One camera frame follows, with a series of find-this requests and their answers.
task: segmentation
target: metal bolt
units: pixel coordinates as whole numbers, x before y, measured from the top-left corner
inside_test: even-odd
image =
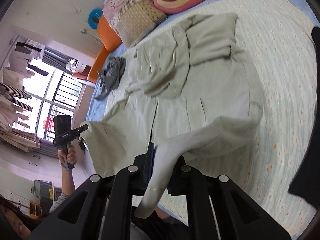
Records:
[[[220,175],[220,176],[219,176],[219,180],[220,180],[221,182],[228,182],[228,181],[229,181],[229,177],[226,176],[226,175]]]
[[[138,170],[138,167],[135,165],[131,165],[128,167],[128,171],[130,172],[136,172]]]
[[[181,170],[184,171],[184,172],[188,172],[188,171],[191,171],[191,167],[188,166],[188,165],[183,165],[183,166],[181,167]]]
[[[100,180],[100,176],[95,174],[90,177],[91,182],[97,182]]]

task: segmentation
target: window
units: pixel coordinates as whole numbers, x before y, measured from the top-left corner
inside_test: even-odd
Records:
[[[18,99],[31,105],[33,111],[24,111],[29,120],[18,119],[22,124],[14,123],[19,130],[36,133],[39,138],[53,141],[55,138],[53,118],[58,114],[68,114],[73,117],[82,85],[72,79],[70,75],[59,69],[33,60],[32,65],[47,71],[47,76],[35,73],[30,79],[23,80],[25,91],[32,95],[32,99]]]

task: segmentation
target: bed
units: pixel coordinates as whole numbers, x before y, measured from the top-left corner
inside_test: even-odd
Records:
[[[170,16],[165,22],[159,25],[146,40],[151,36],[155,36],[164,28],[169,28],[181,17],[184,17],[188,13],[192,13],[192,10],[196,9],[198,10],[198,13],[203,14],[220,12],[219,6],[236,8],[237,4],[249,4],[252,1],[253,0],[205,0],[195,8]],[[266,5],[268,4],[268,0],[254,1]],[[309,31],[313,26],[320,26],[306,0],[287,0],[289,1],[288,3],[286,0],[279,1],[281,1],[283,6],[286,3],[285,6],[288,6],[288,8],[290,7],[293,18],[298,22],[303,23],[306,30]],[[310,37],[306,34],[304,38],[305,40],[303,42],[310,45]],[[255,64],[259,65],[264,59],[254,54],[268,48],[263,47],[260,48],[261,50],[250,50],[250,47],[245,44],[246,41],[250,42],[250,40],[245,40],[244,42],[237,40],[237,42],[247,50],[248,54],[252,54]],[[112,56],[121,56],[125,52],[126,49],[124,45],[121,45],[112,53]],[[261,121],[261,126],[256,135],[255,142],[252,145],[243,147],[235,153],[207,161],[206,164],[203,164],[203,162],[198,160],[189,163],[190,165],[199,168],[206,175],[217,176],[220,174],[227,174],[230,176],[258,204],[275,218],[290,233],[293,239],[300,236],[316,214],[316,210],[311,205],[301,198],[287,193],[289,183],[303,160],[314,122],[313,112],[316,104],[317,82],[315,54],[314,51],[310,50],[310,47],[308,53],[313,56],[310,61],[304,62],[305,65],[309,67],[303,67],[301,69],[300,75],[302,78],[292,75],[289,68],[286,70],[279,70],[277,68],[258,68],[258,73],[263,83],[263,89],[267,96],[266,101],[264,102],[264,117]],[[288,84],[290,84],[284,86],[284,91],[281,90],[282,82],[288,82]],[[301,94],[301,88],[306,87],[308,87],[308,89],[305,90],[305,94],[303,96],[301,95],[300,98],[297,98],[296,96]],[[98,89],[99,88],[96,86],[93,97],[99,92]],[[93,97],[90,102],[86,120],[100,121],[109,109],[107,99],[96,101]],[[283,97],[294,97],[295,105],[292,103],[289,104],[290,99],[284,99]],[[305,98],[310,99],[312,102],[304,104],[302,100]],[[292,118],[294,118],[297,123],[292,126],[287,126],[287,124],[283,122],[283,119],[291,114],[294,115]],[[304,129],[300,131],[299,127],[302,125]],[[290,134],[290,141],[281,140],[281,138],[284,138],[283,136],[285,134]],[[84,155],[83,165],[88,174],[95,173],[93,162],[88,151],[86,151]],[[184,209],[185,206],[186,201],[183,197],[169,197],[166,194],[164,194],[160,202],[161,209],[187,223],[187,213]]]

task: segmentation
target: black device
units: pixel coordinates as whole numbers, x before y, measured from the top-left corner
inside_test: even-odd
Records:
[[[53,140],[55,147],[61,147],[61,149],[68,154],[68,150],[71,147],[71,142],[79,138],[80,133],[88,129],[88,125],[85,124],[79,128],[71,130],[71,116],[66,114],[58,114],[53,118],[54,133],[56,138]],[[69,170],[75,166],[68,163],[65,159],[65,167]]]
[[[143,196],[152,174],[154,144],[116,176],[90,176],[31,234],[29,240],[98,239],[107,196],[102,240],[129,240],[132,196]],[[186,195],[191,240],[290,240],[290,235],[226,175],[211,178],[181,156],[168,184],[172,196]]]

